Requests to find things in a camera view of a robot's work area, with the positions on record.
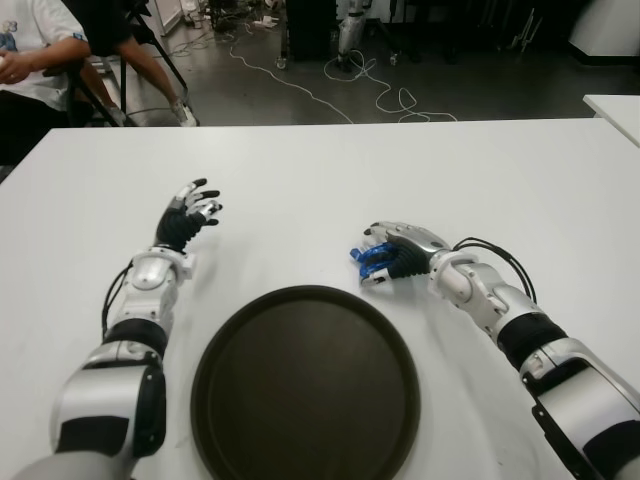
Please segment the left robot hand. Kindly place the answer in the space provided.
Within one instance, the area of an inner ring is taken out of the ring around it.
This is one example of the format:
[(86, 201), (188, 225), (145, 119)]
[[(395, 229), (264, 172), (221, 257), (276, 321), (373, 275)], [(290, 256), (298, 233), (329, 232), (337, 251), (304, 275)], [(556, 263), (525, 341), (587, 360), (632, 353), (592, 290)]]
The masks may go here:
[(154, 246), (182, 252), (202, 228), (219, 223), (220, 191), (206, 190), (207, 183), (206, 178), (193, 180), (172, 197), (158, 222)]

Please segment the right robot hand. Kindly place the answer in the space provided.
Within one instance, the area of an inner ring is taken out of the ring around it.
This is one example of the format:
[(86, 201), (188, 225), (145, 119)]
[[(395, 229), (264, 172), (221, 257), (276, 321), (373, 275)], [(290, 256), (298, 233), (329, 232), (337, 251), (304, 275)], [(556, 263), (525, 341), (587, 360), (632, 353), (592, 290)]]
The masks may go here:
[(363, 234), (370, 246), (364, 251), (353, 250), (362, 286), (425, 275), (432, 258), (451, 249), (431, 231), (401, 222), (375, 222)]

